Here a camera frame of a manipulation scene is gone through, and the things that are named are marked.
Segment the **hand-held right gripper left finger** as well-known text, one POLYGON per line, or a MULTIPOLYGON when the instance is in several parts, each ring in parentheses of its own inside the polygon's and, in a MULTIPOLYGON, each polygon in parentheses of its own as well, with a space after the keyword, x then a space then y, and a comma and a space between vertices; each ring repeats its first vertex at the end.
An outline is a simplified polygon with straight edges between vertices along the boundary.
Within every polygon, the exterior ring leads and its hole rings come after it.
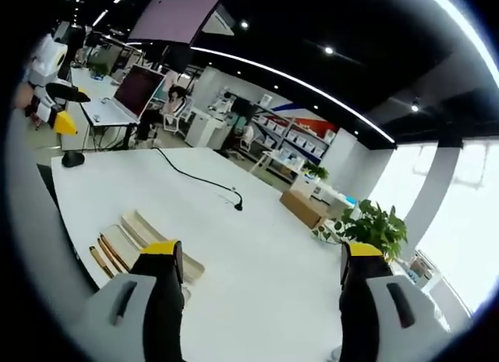
POLYGON ((181 361, 182 244, 152 243, 86 303, 77 342, 91 361, 181 361))

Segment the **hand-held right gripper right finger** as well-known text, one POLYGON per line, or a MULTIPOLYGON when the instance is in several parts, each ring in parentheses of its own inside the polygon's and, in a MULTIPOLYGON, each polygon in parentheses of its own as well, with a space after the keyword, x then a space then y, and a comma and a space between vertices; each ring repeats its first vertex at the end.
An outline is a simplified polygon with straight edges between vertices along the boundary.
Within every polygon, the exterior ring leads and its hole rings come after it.
POLYGON ((451 341, 434 302, 383 254, 366 243, 343 243, 339 361, 430 361, 451 341))

